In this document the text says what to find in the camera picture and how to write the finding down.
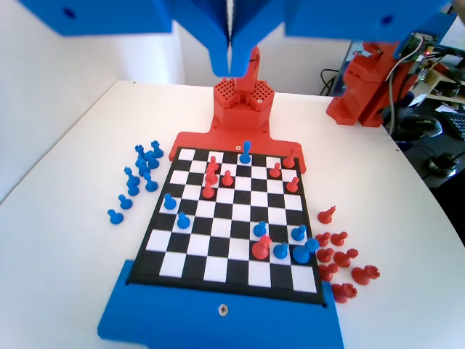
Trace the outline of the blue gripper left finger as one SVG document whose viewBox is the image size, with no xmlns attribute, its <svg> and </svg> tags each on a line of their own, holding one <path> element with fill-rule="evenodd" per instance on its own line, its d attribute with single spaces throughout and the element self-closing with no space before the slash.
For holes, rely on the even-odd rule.
<svg viewBox="0 0 465 349">
<path fill-rule="evenodd" d="M 225 1 L 22 1 L 62 36 L 170 33 L 174 21 L 209 51 L 212 71 L 230 75 Z"/>
</svg>

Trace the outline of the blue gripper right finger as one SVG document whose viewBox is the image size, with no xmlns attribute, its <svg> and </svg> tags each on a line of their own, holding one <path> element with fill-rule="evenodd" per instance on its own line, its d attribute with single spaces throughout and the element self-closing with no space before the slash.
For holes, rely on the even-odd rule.
<svg viewBox="0 0 465 349">
<path fill-rule="evenodd" d="M 243 76 L 251 50 L 280 24 L 287 36 L 352 41 L 404 41 L 411 33 L 441 39 L 456 19 L 446 1 L 235 1 L 232 76 Z"/>
</svg>

